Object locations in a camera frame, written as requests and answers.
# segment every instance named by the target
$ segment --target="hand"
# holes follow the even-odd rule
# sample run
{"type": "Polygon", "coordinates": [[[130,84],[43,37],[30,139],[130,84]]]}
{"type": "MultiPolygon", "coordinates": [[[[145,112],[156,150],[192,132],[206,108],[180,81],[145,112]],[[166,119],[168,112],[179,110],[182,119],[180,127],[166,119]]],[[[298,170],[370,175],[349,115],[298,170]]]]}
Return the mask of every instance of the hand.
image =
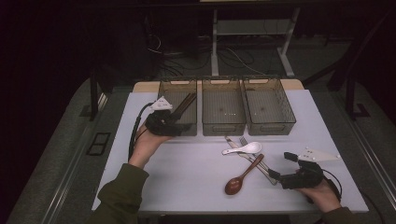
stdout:
{"type": "Polygon", "coordinates": [[[312,199],[314,204],[316,204],[319,210],[323,213],[327,213],[341,207],[337,196],[325,179],[323,179],[320,184],[314,188],[297,189],[297,191],[312,199]]]}
{"type": "Polygon", "coordinates": [[[136,134],[136,142],[134,143],[134,153],[129,159],[129,164],[144,168],[149,162],[149,158],[154,155],[158,147],[167,140],[173,138],[171,136],[159,136],[151,133],[145,124],[140,126],[136,134]]]}

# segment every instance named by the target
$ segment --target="storage container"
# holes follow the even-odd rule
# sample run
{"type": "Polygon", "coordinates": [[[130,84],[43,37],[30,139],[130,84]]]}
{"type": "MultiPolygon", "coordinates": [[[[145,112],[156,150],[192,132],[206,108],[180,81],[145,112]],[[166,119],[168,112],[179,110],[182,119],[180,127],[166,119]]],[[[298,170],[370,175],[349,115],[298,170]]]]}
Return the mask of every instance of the storage container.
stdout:
{"type": "Polygon", "coordinates": [[[242,79],[248,134],[289,134],[296,118],[280,79],[267,76],[242,79]]]}
{"type": "MultiPolygon", "coordinates": [[[[196,77],[164,77],[161,79],[158,98],[162,96],[173,106],[174,112],[189,93],[197,94],[196,77]]],[[[175,125],[183,130],[181,136],[197,134],[197,99],[187,107],[175,125]]]]}
{"type": "Polygon", "coordinates": [[[246,116],[238,77],[203,77],[205,136],[243,135],[246,116]]]}

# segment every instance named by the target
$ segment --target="sleeve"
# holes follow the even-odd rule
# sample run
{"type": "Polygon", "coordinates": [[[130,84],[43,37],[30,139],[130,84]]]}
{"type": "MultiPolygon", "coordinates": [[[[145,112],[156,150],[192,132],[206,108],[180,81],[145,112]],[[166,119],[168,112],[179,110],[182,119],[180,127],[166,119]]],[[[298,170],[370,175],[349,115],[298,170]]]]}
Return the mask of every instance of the sleeve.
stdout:
{"type": "Polygon", "coordinates": [[[86,223],[137,223],[142,188],[148,177],[144,170],[123,164],[117,177],[100,190],[101,203],[86,223]]]}
{"type": "Polygon", "coordinates": [[[322,219],[326,224],[359,224],[358,218],[347,207],[337,208],[325,213],[322,219]]]}

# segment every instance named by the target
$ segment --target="plastic utensil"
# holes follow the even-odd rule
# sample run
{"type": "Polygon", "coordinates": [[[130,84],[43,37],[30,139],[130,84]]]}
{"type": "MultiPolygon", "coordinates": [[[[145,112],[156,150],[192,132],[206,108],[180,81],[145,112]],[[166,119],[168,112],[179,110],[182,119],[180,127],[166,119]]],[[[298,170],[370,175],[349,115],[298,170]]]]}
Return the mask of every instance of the plastic utensil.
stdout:
{"type": "Polygon", "coordinates": [[[244,147],[236,147],[236,148],[230,148],[230,149],[225,149],[221,153],[223,155],[227,155],[233,152],[243,152],[243,153],[258,153],[262,150],[262,144],[258,142],[251,142],[244,147]]]}

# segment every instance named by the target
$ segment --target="gray floor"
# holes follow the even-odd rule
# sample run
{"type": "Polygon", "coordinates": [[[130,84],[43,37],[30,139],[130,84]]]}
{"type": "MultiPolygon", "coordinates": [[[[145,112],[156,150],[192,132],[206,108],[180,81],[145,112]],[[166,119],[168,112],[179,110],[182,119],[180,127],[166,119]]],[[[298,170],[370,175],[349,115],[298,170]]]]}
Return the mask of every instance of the gray floor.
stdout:
{"type": "MultiPolygon", "coordinates": [[[[246,64],[251,68],[286,78],[275,51],[278,41],[264,43],[266,42],[245,47],[244,50],[241,50],[239,46],[240,49],[236,49],[234,52],[246,60],[246,64]]],[[[324,39],[321,37],[292,41],[288,57],[296,78],[304,80],[335,62],[343,55],[348,46],[348,43],[331,43],[324,47],[323,43],[324,39]]],[[[228,58],[223,57],[228,65],[219,60],[221,75],[255,74],[246,68],[231,67],[230,65],[243,66],[235,60],[228,49],[220,49],[220,53],[228,58]]],[[[166,63],[173,67],[171,71],[174,72],[161,70],[159,77],[175,76],[177,74],[175,69],[184,75],[209,76],[210,62],[206,63],[208,56],[209,53],[206,52],[200,54],[197,60],[174,59],[173,63],[166,63]],[[202,65],[204,66],[200,69],[192,69],[202,65]]],[[[343,110],[345,91],[328,92],[326,83],[329,78],[330,76],[323,77],[305,88],[311,91],[332,139],[346,161],[347,168],[358,187],[373,200],[386,223],[393,223],[396,220],[395,209],[367,162],[362,150],[364,144],[361,143],[354,128],[357,126],[361,130],[367,140],[366,146],[368,144],[373,148],[391,179],[396,177],[396,165],[393,162],[396,154],[396,150],[394,150],[396,128],[360,85],[356,90],[356,103],[363,104],[370,113],[370,117],[358,118],[355,122],[351,121],[343,110]]],[[[95,192],[129,91],[128,88],[116,88],[112,94],[106,96],[106,104],[101,107],[101,112],[96,120],[89,121],[89,118],[80,114],[84,107],[90,103],[89,81],[82,83],[49,141],[46,151],[8,223],[82,223],[90,215],[95,192]],[[94,133],[110,133],[110,141],[103,156],[85,155],[94,133]],[[55,198],[59,203],[51,204],[52,198],[55,198]]],[[[366,203],[370,212],[357,214],[361,223],[381,223],[374,206],[369,201],[366,203]]],[[[252,217],[250,223],[278,223],[271,220],[260,222],[255,218],[252,217]]],[[[319,214],[290,215],[290,223],[310,224],[318,218],[319,214]]]]}

